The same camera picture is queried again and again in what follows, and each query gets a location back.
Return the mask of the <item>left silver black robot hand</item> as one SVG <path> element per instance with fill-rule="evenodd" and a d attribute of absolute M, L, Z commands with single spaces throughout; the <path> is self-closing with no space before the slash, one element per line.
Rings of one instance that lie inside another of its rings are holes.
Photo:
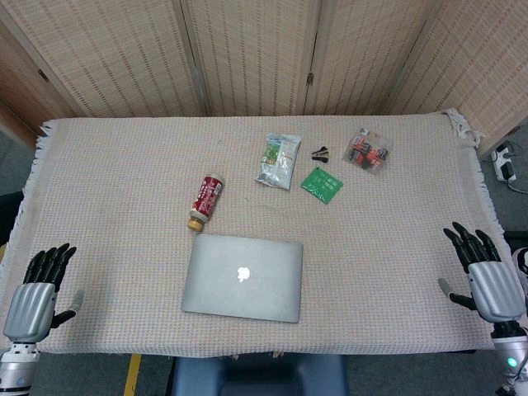
<path fill-rule="evenodd" d="M 65 243 L 40 251 L 31 258 L 23 282 L 16 288 L 7 313 L 3 335 L 10 342 L 36 344 L 52 329 L 74 318 L 83 304 L 84 291 L 78 290 L 69 308 L 55 311 L 69 261 L 77 249 Z"/>

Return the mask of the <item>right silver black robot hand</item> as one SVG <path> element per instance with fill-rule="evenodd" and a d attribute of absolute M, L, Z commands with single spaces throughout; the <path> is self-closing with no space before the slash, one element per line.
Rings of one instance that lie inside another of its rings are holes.
<path fill-rule="evenodd" d="M 488 323 L 516 321 L 526 312 L 518 284 L 510 267 L 502 261 L 493 240 L 482 230 L 470 233 L 454 222 L 444 228 L 444 235 L 453 245 L 463 272 L 469 282 L 471 295 L 455 293 L 447 280 L 438 285 L 453 303 L 478 312 Z"/>

